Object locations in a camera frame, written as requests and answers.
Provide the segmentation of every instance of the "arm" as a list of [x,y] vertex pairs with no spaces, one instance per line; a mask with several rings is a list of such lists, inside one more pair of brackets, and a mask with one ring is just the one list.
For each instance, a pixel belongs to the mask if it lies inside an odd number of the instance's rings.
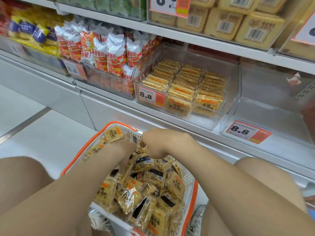
[[3,215],[0,235],[71,235],[106,176],[135,149],[136,144],[127,139],[105,145],[90,160]]
[[171,155],[194,175],[235,236],[313,235],[315,222],[281,195],[216,156],[189,134],[153,129],[142,136],[153,158]]

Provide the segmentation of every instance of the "forearm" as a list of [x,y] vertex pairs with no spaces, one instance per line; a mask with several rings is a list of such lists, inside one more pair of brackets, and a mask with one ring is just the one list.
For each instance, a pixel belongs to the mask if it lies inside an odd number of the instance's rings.
[[191,137],[182,140],[170,155],[195,176],[233,235],[313,234],[312,219],[292,203]]
[[99,186],[120,161],[114,151],[106,154],[106,150],[73,166],[64,176],[3,215],[0,235],[71,235]]

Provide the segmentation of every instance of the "person's left arm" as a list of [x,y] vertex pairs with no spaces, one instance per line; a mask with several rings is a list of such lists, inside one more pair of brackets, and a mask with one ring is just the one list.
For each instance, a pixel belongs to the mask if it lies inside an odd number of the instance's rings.
[[98,188],[136,150],[128,139],[106,144],[84,163],[38,191],[0,218],[0,235],[69,236],[87,213]]

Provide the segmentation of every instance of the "white metal shelf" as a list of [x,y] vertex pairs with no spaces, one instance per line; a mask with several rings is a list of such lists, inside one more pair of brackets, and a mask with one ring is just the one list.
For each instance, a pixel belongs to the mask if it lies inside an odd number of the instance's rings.
[[56,9],[56,5],[52,0],[20,0],[20,1],[26,1],[32,4],[37,4],[43,7],[49,7],[52,9]]
[[303,71],[309,74],[315,74],[315,62],[307,61],[299,58],[294,58],[277,53],[274,49],[269,51],[262,51],[250,47],[237,45],[217,39],[211,39],[204,36],[194,35],[179,30],[174,30],[166,27],[155,26],[148,24],[147,21],[134,21],[113,15],[108,15],[96,11],[90,11],[79,7],[73,7],[65,4],[59,4],[61,11],[93,18],[96,20],[121,25],[124,27],[132,28],[139,31],[145,31],[148,33],[160,35],[163,37],[176,39],[179,41],[207,47],[213,50],[222,51],[242,57],[262,61],[265,63],[271,63],[274,65]]

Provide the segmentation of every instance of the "person's right arm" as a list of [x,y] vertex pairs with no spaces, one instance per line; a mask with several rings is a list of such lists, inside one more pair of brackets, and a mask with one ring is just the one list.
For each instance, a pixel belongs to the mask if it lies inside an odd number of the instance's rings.
[[191,172],[234,236],[315,235],[309,215],[189,134],[154,128],[145,145],[152,158],[171,155]]

